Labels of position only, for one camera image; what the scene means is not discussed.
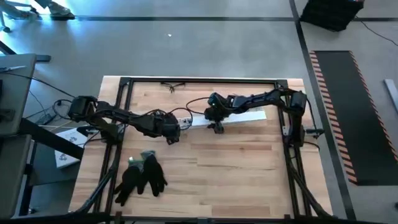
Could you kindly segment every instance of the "pair of black gloves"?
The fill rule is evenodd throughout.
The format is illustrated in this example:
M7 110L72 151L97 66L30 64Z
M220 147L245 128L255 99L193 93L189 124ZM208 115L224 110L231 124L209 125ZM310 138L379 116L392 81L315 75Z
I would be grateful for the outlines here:
M164 191L164 187L167 185L162 167L157 162L154 152L151 151L148 154L143 152L142 156L145 159L144 164L142 165L141 162L130 164L122 175L122 182L114 190L115 194L119 194L115 202L120 203L121 206L124 206L129 195L136 187L137 193L142 194L149 182L152 193L157 197L160 192Z

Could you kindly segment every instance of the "gray floor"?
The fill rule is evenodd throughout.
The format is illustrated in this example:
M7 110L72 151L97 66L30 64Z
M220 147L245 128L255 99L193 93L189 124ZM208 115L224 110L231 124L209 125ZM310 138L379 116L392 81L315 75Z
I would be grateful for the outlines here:
M292 16L289 0L57 2L66 4L81 16ZM306 2L296 0L299 14ZM358 16L398 17L398 2L367 0ZM34 75L74 95L96 96L103 75L303 78L309 98L315 104L293 22L6 22L13 33L2 32L0 37L16 52L53 57L48 64L37 64ZM398 42L398 22L367 22L367 25ZM360 22L352 22L340 33L305 23L302 26L309 50L353 51L386 128L398 147L398 139L394 138L398 136L398 114L382 84L384 78L391 78L398 84L398 47L374 35ZM45 107L65 98L39 83L33 83L31 91ZM38 110L40 106L29 97L25 115ZM315 119L320 125L319 116ZM320 145L333 212L344 218L340 192L323 138ZM348 185L358 220L398 222L398 211L393 207L398 201L398 187ZM40 205L41 212L66 212L69 197L56 199L40 195L57 189L58 194L70 195L72 186L65 183L37 187L32 204Z

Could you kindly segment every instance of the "wooden table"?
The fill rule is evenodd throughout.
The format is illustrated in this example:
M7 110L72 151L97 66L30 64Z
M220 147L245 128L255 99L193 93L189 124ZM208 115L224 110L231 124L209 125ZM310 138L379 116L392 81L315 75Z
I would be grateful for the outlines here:
M100 100L115 102L119 79L103 78ZM287 81L289 88L304 91L301 79ZM214 91L223 96L250 95L273 88L272 85L258 84L187 83L170 93L160 83L137 82L134 83L130 110L135 113L156 108L170 111ZM206 107L206 100L203 100L193 103L191 109L204 111ZM189 129L181 133L180 142L171 146L165 138L145 137L133 127L128 127L116 185L127 169L128 158L139 158L142 151L149 149L156 150L169 185L160 197L154 197L148 184L142 195L134 191L124 207L113 203L111 213L122 211L125 216L138 217L209 218L283 218L285 214L292 214L277 108L265 106L264 110L266 120L226 125L222 135L206 128ZM175 115L179 118L188 116L182 110L176 111ZM303 123L312 125L308 106ZM97 186L104 151L105 144L98 141L86 146L70 210L81 207ZM323 208L332 214L318 149L305 144L301 155L308 188ZM303 213L301 192L297 192L300 212ZM101 211L105 208L107 193L108 188L105 188Z

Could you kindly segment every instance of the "white object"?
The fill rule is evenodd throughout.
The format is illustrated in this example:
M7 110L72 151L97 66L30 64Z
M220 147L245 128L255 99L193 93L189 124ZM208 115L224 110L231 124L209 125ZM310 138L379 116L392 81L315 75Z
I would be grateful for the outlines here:
M83 145L87 141L87 137L77 131L77 128L73 128L68 131L63 131L61 133L57 133L57 136L60 136L63 139L66 139L78 146L80 146L83 150ZM57 168L62 168L66 166L70 166L74 163L79 162L80 160L68 156L62 152L55 151L55 162L57 163Z
M246 121L259 121L262 119L267 119L266 112L263 108L252 108L245 113L241 114L231 114L229 117L225 118L221 123L238 123L238 122L246 122ZM180 124L181 129L185 129L191 123L191 118L180 118L178 119L178 123ZM193 123L191 128L197 128L202 126L208 126L212 122L205 119L204 115L194 116Z

